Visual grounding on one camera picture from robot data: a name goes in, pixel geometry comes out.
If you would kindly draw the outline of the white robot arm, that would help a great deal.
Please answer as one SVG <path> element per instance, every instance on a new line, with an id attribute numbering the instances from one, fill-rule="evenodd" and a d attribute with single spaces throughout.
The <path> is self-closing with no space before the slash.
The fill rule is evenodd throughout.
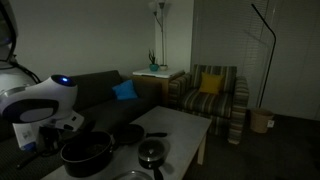
<path id="1" fill-rule="evenodd" d="M 8 54 L 1 60 L 0 116 L 13 125 L 18 147 L 34 151 L 41 127 L 77 131 L 84 118 L 73 110 L 78 87 L 64 75 L 44 81 L 20 65 L 14 51 L 17 25 L 9 0 L 0 1 L 0 47 Z"/>

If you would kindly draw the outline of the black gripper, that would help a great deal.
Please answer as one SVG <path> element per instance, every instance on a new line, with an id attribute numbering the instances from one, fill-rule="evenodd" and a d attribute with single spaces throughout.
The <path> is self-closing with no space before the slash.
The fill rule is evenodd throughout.
<path id="1" fill-rule="evenodd" d="M 39 132 L 43 143 L 43 148 L 41 151 L 42 155 L 57 154 L 66 144 L 65 140 L 63 139 L 64 130 L 41 127 Z"/>

